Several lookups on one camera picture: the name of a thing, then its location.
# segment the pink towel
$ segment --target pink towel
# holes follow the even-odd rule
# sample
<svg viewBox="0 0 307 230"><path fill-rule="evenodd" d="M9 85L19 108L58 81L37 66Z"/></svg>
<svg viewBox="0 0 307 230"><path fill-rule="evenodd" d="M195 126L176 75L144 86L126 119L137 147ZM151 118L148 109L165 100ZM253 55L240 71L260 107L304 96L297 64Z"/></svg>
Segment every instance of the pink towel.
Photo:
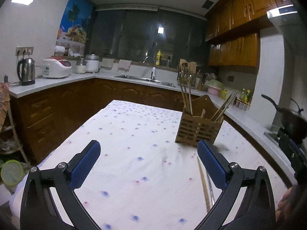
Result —
<svg viewBox="0 0 307 230"><path fill-rule="evenodd" d="M130 69L131 60L119 60L117 71L122 70L128 72Z"/></svg>

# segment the metal screw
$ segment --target metal screw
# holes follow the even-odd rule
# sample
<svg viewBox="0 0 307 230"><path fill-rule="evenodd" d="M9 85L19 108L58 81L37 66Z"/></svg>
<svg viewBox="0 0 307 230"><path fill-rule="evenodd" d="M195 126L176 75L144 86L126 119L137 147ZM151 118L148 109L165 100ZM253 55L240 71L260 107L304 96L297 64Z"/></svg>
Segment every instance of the metal screw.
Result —
<svg viewBox="0 0 307 230"><path fill-rule="evenodd" d="M237 163L230 163L230 166L233 168L233 169L236 169L239 167L239 165Z"/></svg>
<svg viewBox="0 0 307 230"><path fill-rule="evenodd" d="M37 167L32 167L32 168L30 169L30 171L31 171L31 172L37 171Z"/></svg>
<svg viewBox="0 0 307 230"><path fill-rule="evenodd" d="M59 169L62 169L62 168L64 168L65 166L66 166L66 163L64 163L64 162L58 164L58 168L59 168Z"/></svg>
<svg viewBox="0 0 307 230"><path fill-rule="evenodd" d="M259 166L260 171L265 172L267 169L263 166Z"/></svg>

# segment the wooden utensil holder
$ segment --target wooden utensil holder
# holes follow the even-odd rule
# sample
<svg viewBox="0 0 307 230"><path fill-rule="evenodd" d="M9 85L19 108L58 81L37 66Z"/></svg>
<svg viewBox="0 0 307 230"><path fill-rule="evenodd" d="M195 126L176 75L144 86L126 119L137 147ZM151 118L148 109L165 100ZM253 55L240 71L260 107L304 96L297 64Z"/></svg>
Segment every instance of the wooden utensil holder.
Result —
<svg viewBox="0 0 307 230"><path fill-rule="evenodd" d="M197 147L199 141L206 139L209 143L213 144L222 126L224 116L218 122L210 120L218 109L214 106L208 95L193 100L192 108L195 112L201 112L202 109L205 109L205 116L201 118L199 113L196 116L191 116L186 113L184 108L175 142Z"/></svg>

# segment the frying pan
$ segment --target frying pan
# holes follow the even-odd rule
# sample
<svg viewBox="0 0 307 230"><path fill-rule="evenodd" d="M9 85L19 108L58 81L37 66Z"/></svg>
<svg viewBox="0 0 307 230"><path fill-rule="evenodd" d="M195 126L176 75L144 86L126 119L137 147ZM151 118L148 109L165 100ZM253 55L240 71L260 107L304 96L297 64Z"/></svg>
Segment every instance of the frying pan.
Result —
<svg viewBox="0 0 307 230"><path fill-rule="evenodd" d="M298 104L293 99L291 100L296 103L298 107L298 112L286 108L280 108L278 105L276 105L275 101L269 96L266 96L264 94L261 94L261 96L270 101L274 105L276 111L282 114L281 123L285 128L285 131L289 135L289 137L296 144L301 144L302 140L307 137L307 121L301 115L301 112L304 109L300 109Z"/></svg>

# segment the chrome faucet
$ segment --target chrome faucet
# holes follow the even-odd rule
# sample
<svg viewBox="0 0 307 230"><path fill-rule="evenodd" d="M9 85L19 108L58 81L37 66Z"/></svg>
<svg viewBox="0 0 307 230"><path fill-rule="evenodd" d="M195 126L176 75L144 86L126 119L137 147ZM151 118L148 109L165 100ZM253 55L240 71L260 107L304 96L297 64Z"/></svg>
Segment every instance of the chrome faucet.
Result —
<svg viewBox="0 0 307 230"><path fill-rule="evenodd" d="M152 58L153 59L153 69L152 69L152 71L151 71L151 76L150 76L150 80L152 80L152 81L154 81L155 80L155 76L156 76L156 67L155 67L155 64L156 64L156 60L155 60L155 58L154 57L150 57L150 56L147 56L145 59L144 59L144 61L143 61L143 63L145 63L145 61L148 59L148 58Z"/></svg>

